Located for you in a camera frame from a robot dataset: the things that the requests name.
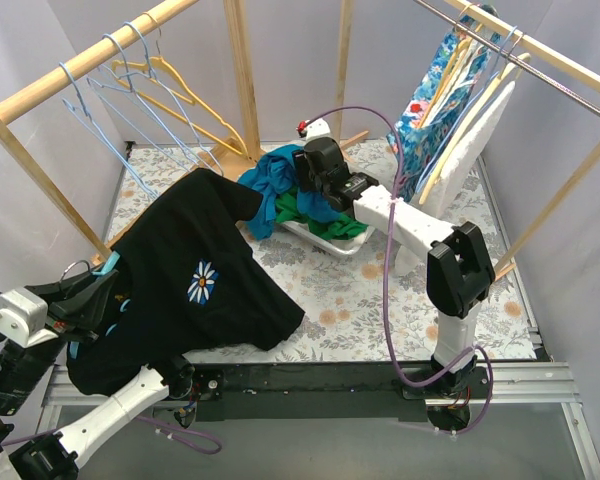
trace gray floor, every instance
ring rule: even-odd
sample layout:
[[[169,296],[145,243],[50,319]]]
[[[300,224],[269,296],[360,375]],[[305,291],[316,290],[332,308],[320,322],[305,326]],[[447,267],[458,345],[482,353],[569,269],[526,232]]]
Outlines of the gray floor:
[[[60,425],[86,413],[64,407]],[[493,405],[456,441],[392,420],[203,423],[225,449],[205,457],[132,422],[80,479],[581,479],[560,405]]]

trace metal rod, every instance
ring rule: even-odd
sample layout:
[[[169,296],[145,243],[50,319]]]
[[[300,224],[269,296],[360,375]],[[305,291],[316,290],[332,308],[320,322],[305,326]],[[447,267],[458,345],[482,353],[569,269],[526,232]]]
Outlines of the metal rod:
[[[529,65],[526,62],[524,62],[523,60],[520,60],[517,56],[511,55],[511,51],[509,51],[509,52],[501,51],[501,49],[500,49],[500,47],[498,45],[496,45],[495,43],[491,42],[490,40],[487,40],[486,38],[481,37],[480,35],[478,35],[477,33],[475,33],[473,30],[471,30],[468,27],[465,27],[461,23],[456,22],[453,18],[449,17],[444,12],[441,12],[436,7],[434,7],[433,5],[429,5],[427,2],[425,2],[423,0],[413,0],[413,1],[416,2],[418,5],[426,8],[427,10],[429,10],[434,15],[440,17],[445,22],[447,22],[447,23],[449,23],[451,25],[454,25],[459,30],[462,30],[464,33],[466,33],[467,35],[469,35],[474,40],[477,40],[478,42],[480,42],[481,44],[483,44],[485,47],[487,47],[487,48],[491,49],[492,51],[494,51],[496,54],[504,57],[507,61],[516,64],[517,66],[519,66],[520,68],[522,68],[525,72],[530,73],[531,75],[533,75],[536,78],[539,78],[540,80],[542,80],[543,82],[545,82],[547,85],[552,86],[553,88],[555,88],[559,92],[563,93],[564,95],[566,95],[570,99],[574,100],[575,102],[577,102],[578,104],[580,104],[581,106],[583,106],[584,108],[586,108],[587,110],[589,110],[591,113],[593,113],[593,114],[597,115],[598,117],[600,117],[600,108],[599,107],[597,107],[593,103],[589,102],[584,97],[578,95],[574,91],[568,89],[567,87],[565,87],[564,85],[562,85],[558,81],[554,80],[553,78],[549,77],[548,75],[545,75],[544,73],[542,73],[537,68],[532,67],[531,65]]]

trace flower graphic on shirt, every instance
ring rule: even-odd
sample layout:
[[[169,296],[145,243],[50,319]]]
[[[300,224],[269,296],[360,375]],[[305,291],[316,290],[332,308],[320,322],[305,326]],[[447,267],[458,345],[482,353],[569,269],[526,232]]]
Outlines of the flower graphic on shirt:
[[[204,305],[209,300],[213,289],[216,286],[218,272],[213,269],[211,262],[200,260],[198,268],[191,279],[191,286],[187,290],[190,302],[196,302]]]

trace pile of clothes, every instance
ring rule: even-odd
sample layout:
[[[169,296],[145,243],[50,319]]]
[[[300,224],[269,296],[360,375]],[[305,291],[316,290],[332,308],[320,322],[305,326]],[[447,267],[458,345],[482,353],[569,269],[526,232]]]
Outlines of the pile of clothes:
[[[273,150],[238,179],[263,196],[258,213],[247,222],[256,240],[270,237],[274,223],[288,221],[307,224],[311,233],[324,240],[348,240],[364,232],[366,225],[331,208],[319,192],[298,189],[292,157],[298,148],[285,145]]]

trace white cloth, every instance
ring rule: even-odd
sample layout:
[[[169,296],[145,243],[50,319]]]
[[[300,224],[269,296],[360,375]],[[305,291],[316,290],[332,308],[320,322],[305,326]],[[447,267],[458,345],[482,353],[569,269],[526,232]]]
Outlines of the white cloth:
[[[515,81],[512,80],[502,89],[482,117],[474,123],[455,146],[442,167],[438,182],[431,189],[425,204],[419,204],[418,195],[411,201],[413,206],[420,208],[432,217],[442,217],[444,211],[460,193],[476,159],[491,138],[515,86]],[[395,271],[398,275],[406,275],[420,261],[422,259],[417,259],[406,247],[401,245],[396,256]]]

